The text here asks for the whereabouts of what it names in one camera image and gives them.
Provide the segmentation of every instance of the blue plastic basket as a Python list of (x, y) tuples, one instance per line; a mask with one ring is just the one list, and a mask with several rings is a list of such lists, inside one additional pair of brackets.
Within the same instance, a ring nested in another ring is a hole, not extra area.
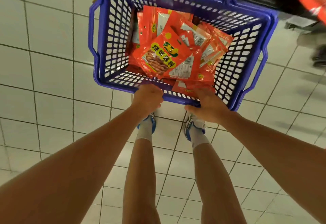
[[(193, 13), (234, 37), (229, 52), (215, 72), (215, 89), (230, 110), (237, 111), (252, 90), (267, 60), (267, 44), (277, 25), (277, 12), (237, 0), (97, 0), (89, 10), (88, 47), (94, 55), (94, 79), (100, 85), (134, 93), (139, 84), (152, 82), (165, 101), (199, 105), (195, 98), (172, 92), (172, 86), (125, 70), (124, 56), (132, 8), (151, 5)], [(100, 8), (97, 52), (93, 48), (94, 12)], [(263, 59), (251, 86), (244, 89), (260, 52)]]

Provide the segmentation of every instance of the leg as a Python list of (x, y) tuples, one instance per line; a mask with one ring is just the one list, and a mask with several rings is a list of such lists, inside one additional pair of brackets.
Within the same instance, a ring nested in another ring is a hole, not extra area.
[(203, 134), (203, 121), (191, 117), (187, 127), (187, 138), (191, 139), (193, 147), (196, 182), (203, 203), (202, 224), (245, 224), (229, 174)]
[(123, 224), (160, 224), (155, 206), (156, 176), (152, 147), (152, 121), (139, 126), (124, 185)]

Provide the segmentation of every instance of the yellow circle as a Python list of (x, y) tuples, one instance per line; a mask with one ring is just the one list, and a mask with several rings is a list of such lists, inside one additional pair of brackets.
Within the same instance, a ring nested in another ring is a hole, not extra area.
[(167, 33), (165, 33), (165, 37), (166, 37), (167, 39), (170, 39), (170, 38), (172, 37), (172, 35), (171, 35), (171, 33), (167, 32)]

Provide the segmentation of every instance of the blue and white shoe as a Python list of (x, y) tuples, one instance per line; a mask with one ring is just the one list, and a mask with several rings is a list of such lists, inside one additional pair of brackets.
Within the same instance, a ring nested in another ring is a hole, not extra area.
[(149, 114), (147, 116), (147, 118), (145, 118), (143, 121), (147, 120), (148, 118), (150, 118), (152, 121), (152, 134), (153, 134), (156, 129), (156, 119), (155, 119), (154, 113)]
[(189, 130), (194, 126), (197, 129), (201, 129), (203, 134), (205, 134), (205, 121), (197, 118), (195, 115), (190, 114), (188, 120), (185, 124), (185, 137), (188, 141), (191, 141)]

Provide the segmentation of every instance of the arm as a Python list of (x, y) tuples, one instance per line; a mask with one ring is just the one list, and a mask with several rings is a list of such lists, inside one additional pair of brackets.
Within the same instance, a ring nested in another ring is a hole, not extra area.
[(185, 109), (225, 127), (300, 206), (326, 223), (326, 150), (249, 121), (208, 91), (197, 94), (201, 108)]
[(1, 222), (80, 223), (132, 131), (160, 107), (162, 95), (142, 85), (126, 111), (1, 186)]

